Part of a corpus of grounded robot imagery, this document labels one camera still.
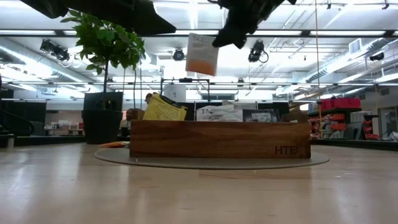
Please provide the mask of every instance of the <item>black planter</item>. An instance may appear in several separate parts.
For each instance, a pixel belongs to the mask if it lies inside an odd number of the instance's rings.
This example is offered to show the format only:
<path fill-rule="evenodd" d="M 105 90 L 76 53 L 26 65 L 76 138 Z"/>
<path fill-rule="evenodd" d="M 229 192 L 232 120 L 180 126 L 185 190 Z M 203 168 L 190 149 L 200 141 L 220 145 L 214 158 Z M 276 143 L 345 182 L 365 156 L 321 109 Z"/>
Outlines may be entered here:
<path fill-rule="evenodd" d="M 103 144 L 118 139 L 122 112 L 112 110 L 83 110 L 87 144 Z"/>

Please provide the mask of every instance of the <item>paper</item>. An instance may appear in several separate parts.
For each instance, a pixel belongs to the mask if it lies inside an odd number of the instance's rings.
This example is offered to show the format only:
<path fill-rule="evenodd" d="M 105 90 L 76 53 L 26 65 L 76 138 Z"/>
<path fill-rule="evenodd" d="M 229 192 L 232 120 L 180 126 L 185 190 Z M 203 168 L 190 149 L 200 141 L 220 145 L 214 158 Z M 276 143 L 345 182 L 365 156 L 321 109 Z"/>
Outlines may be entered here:
<path fill-rule="evenodd" d="M 145 111 L 144 120 L 183 121 L 187 114 L 186 107 L 165 96 L 154 93 Z"/>
<path fill-rule="evenodd" d="M 215 37 L 189 34 L 185 70 L 216 76 L 218 48 L 212 46 Z"/>

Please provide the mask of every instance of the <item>hte logo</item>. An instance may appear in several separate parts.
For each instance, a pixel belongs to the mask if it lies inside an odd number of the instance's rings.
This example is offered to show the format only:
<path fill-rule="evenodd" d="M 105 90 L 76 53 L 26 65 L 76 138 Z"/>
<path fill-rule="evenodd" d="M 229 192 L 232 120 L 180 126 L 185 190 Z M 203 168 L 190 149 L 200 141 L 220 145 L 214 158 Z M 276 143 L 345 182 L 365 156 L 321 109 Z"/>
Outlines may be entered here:
<path fill-rule="evenodd" d="M 292 155 L 297 154 L 299 146 L 275 146 L 275 154 L 280 155 Z"/>

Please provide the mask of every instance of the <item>cable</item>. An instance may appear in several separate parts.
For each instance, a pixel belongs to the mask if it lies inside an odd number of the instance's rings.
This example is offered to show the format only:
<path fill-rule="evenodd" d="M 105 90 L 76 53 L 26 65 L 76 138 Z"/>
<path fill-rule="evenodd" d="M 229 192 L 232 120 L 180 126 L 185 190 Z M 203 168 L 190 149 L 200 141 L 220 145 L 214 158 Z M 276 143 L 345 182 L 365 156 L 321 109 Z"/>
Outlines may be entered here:
<path fill-rule="evenodd" d="M 265 61 L 265 62 L 262 62 L 260 59 L 259 59 L 259 62 L 261 62 L 262 64 L 265 64 L 265 63 L 267 63 L 268 62 L 268 60 L 269 60 L 269 55 L 268 55 L 268 53 L 265 51 L 265 50 L 263 50 L 262 51 L 263 53 L 263 55 L 266 55 L 267 56 L 267 60 Z"/>
<path fill-rule="evenodd" d="M 136 108 L 136 81 L 137 81 L 137 71 L 134 69 L 134 84 L 132 85 L 132 99 L 134 100 L 134 109 Z"/>
<path fill-rule="evenodd" d="M 139 57 L 139 88 L 140 88 L 140 105 L 139 108 L 142 109 L 142 62 L 141 57 Z"/>
<path fill-rule="evenodd" d="M 315 25 L 316 25 L 316 36 L 315 39 L 317 41 L 317 68 L 318 68 L 318 75 L 319 75 L 319 39 L 318 39 L 318 1 L 315 0 Z M 320 89 L 320 80 L 318 77 L 318 88 Z M 319 107 L 319 122 L 320 122 L 320 127 L 322 127 L 322 112 L 321 112 L 321 105 L 318 105 Z M 320 128 L 321 131 L 321 139 L 323 139 L 323 130 Z"/>

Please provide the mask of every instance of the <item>stage light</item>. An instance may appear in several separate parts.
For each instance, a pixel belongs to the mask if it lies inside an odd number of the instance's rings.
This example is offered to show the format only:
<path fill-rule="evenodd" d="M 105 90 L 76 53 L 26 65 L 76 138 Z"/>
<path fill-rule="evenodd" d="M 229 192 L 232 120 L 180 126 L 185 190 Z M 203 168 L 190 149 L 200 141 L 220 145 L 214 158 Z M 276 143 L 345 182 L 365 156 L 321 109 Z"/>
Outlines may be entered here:
<path fill-rule="evenodd" d="M 174 59 L 176 62 L 179 62 L 179 61 L 184 60 L 184 58 L 185 58 L 185 54 L 184 54 L 184 52 L 182 51 L 182 49 L 175 49 L 175 52 L 174 52 L 174 54 L 173 54 L 173 59 Z"/>
<path fill-rule="evenodd" d="M 262 55 L 266 55 L 267 59 L 265 61 L 261 61 L 260 58 Z M 264 43 L 262 43 L 261 40 L 257 40 L 256 43 L 254 43 L 253 48 L 250 50 L 249 54 L 249 62 L 262 62 L 266 63 L 268 62 L 269 56 L 267 52 L 264 51 Z"/>

